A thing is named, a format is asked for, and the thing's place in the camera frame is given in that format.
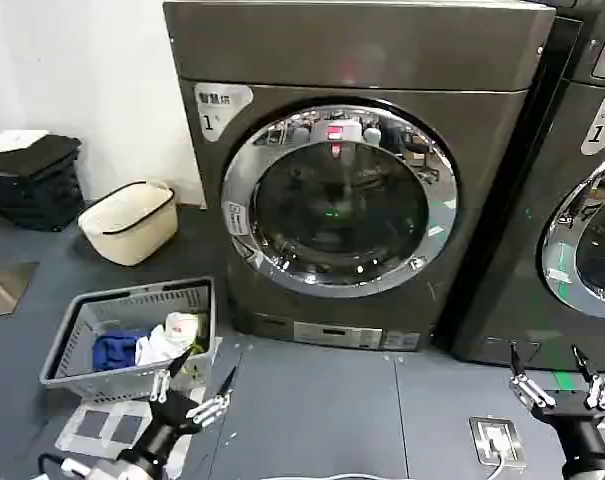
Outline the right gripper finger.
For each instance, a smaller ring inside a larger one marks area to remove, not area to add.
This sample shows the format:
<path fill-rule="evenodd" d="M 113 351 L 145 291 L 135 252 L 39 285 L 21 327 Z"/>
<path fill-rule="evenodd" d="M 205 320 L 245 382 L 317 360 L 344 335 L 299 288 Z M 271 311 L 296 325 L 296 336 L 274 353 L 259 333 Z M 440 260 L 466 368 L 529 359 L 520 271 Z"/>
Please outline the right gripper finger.
<path fill-rule="evenodd" d="M 589 410 L 605 410 L 605 377 L 592 365 L 586 354 L 576 345 L 572 345 L 573 356 L 578 371 L 588 384 L 585 406 Z"/>
<path fill-rule="evenodd" d="M 509 387 L 527 408 L 555 408 L 556 400 L 526 374 L 516 344 L 510 345 L 511 378 Z"/>

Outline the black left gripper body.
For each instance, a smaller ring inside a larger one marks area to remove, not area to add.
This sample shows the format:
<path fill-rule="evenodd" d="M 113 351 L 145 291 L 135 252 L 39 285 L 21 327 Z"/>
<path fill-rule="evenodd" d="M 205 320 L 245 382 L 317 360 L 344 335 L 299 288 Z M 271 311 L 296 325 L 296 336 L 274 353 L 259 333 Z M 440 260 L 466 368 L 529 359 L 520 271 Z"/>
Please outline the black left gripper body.
<path fill-rule="evenodd" d="M 150 401 L 151 422 L 130 448 L 130 463 L 142 469 L 161 469 L 177 441 L 202 430 L 187 413 L 199 404 L 181 392 L 169 390 L 166 401 Z"/>

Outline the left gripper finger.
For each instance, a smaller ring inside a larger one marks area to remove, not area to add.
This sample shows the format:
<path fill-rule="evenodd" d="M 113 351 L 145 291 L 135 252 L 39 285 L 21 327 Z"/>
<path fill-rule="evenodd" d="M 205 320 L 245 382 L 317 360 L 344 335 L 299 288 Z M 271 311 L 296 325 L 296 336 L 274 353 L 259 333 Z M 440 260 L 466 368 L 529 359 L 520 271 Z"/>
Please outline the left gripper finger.
<path fill-rule="evenodd" d="M 236 371 L 237 368 L 233 367 L 216 395 L 187 412 L 186 418 L 192 424 L 196 426 L 210 426 L 225 415 L 231 403 Z"/>
<path fill-rule="evenodd" d="M 191 348 L 188 348 L 182 355 L 173 359 L 166 369 L 155 373 L 149 395 L 151 403 L 165 403 L 167 401 L 171 381 L 182 370 L 190 356 Z"/>

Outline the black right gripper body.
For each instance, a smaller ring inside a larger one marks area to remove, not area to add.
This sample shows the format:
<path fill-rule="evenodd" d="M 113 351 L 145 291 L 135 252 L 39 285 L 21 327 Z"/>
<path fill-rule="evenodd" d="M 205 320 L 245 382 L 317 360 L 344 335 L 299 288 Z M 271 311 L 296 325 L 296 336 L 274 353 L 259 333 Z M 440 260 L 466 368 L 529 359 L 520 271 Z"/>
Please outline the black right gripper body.
<path fill-rule="evenodd" d="M 605 441 L 598 425 L 605 411 L 586 406 L 583 391 L 547 391 L 555 405 L 535 404 L 531 414 L 551 426 L 559 439 L 567 463 L 597 463 L 605 461 Z"/>

